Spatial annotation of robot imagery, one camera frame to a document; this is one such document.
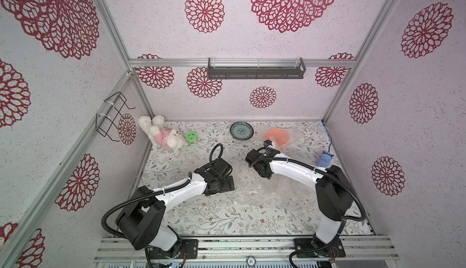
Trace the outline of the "clear bubble wrap sheet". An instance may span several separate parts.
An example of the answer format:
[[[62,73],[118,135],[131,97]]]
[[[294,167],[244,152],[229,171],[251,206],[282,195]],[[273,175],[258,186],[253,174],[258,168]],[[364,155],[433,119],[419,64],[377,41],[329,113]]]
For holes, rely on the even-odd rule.
[[[249,168],[244,161],[235,161],[233,177],[240,167]],[[320,218],[316,194],[303,184],[293,180],[291,184],[292,195],[270,206],[244,203],[235,190],[196,196],[173,208],[167,221],[182,235],[311,234]]]

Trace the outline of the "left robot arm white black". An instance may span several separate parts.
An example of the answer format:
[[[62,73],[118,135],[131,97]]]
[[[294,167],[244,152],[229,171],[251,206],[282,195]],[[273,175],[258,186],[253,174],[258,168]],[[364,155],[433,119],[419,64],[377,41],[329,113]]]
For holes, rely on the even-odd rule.
[[[176,231],[163,225],[165,213],[198,195],[211,196],[235,190],[233,168],[223,158],[218,143],[209,154],[209,162],[189,172],[188,177],[169,186],[138,188],[130,198],[107,211],[102,228],[126,239],[136,250],[158,248],[174,258],[182,250],[182,239]]]

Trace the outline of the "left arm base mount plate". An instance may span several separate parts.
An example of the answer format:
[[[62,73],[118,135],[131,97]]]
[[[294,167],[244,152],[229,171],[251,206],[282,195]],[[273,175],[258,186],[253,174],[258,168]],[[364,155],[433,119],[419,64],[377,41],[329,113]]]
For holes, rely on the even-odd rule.
[[[149,258],[151,260],[192,260],[196,259],[199,251],[198,239],[178,240],[174,247],[168,251],[163,251],[158,247],[149,247]]]

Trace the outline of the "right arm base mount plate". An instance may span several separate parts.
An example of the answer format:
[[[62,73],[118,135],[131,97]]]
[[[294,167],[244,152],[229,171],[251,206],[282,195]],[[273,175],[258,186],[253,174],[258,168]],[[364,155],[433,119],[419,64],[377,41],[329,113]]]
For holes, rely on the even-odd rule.
[[[296,238],[294,248],[298,258],[340,258],[346,253],[338,238],[325,244],[317,238]]]

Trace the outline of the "yellow plate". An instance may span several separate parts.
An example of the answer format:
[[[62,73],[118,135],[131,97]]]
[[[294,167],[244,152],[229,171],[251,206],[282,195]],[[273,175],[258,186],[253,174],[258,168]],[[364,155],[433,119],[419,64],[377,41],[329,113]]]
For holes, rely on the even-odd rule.
[[[252,168],[240,167],[234,171],[234,181],[235,192],[244,203],[270,206],[292,195],[290,179],[281,175],[273,175],[271,179],[263,178]]]

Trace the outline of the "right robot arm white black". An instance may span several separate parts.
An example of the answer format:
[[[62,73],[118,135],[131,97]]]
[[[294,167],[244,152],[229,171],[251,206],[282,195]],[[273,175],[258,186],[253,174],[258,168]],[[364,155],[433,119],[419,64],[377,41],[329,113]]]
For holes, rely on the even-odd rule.
[[[262,178],[282,175],[314,189],[316,193],[319,226],[312,238],[294,242],[295,251],[288,257],[292,267],[297,267],[293,258],[298,256],[333,259],[344,256],[340,237],[347,221],[365,221],[366,211],[340,167],[312,166],[292,159],[274,149],[270,141],[265,141],[257,150],[249,151],[245,161]]]

